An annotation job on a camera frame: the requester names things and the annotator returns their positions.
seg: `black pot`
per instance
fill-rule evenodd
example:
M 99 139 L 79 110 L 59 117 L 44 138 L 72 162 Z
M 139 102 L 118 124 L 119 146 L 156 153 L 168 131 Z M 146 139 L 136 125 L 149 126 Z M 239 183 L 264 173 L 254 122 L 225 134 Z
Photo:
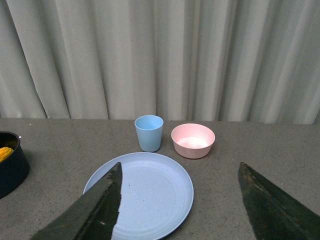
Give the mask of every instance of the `black pot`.
M 13 152 L 0 162 L 0 199 L 15 190 L 27 177 L 30 166 L 20 146 L 20 138 L 13 132 L 0 131 L 0 148 Z

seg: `white curtain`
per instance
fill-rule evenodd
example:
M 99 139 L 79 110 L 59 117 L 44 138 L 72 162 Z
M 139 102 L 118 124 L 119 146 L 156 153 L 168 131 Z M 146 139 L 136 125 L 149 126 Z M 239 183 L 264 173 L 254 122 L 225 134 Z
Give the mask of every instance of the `white curtain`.
M 320 122 L 318 0 L 0 1 L 2 118 Z

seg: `gray countertop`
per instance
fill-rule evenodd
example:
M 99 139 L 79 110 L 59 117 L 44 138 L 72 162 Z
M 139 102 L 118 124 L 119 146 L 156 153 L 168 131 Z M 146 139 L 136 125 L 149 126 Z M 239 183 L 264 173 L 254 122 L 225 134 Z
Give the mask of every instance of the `gray countertop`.
M 156 152 L 190 175 L 194 201 L 168 240 L 254 240 L 238 183 L 240 162 L 264 175 L 320 215 L 320 125 L 194 122 L 212 129 L 216 141 L 198 160 L 175 152 L 171 131 L 185 121 L 165 121 Z M 83 192 L 107 161 L 141 152 L 133 120 L 0 118 L 0 131 L 21 136 L 30 164 L 26 180 L 0 199 L 0 239 L 27 240 Z

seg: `plastic cup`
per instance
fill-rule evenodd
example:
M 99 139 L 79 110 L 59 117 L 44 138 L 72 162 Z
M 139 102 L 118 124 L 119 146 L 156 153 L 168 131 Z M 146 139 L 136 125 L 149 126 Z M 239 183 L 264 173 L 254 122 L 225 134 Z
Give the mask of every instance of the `plastic cup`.
M 157 151 L 161 144 L 163 119 L 155 115 L 145 115 L 138 117 L 134 125 L 141 150 L 151 153 Z

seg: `yellow corn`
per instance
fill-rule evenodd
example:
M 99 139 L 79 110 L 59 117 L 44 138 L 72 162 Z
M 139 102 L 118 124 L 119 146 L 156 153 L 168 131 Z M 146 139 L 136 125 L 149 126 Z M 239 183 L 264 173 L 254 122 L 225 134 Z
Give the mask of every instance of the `yellow corn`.
M 12 154 L 14 150 L 10 147 L 4 146 L 0 148 L 0 163 Z

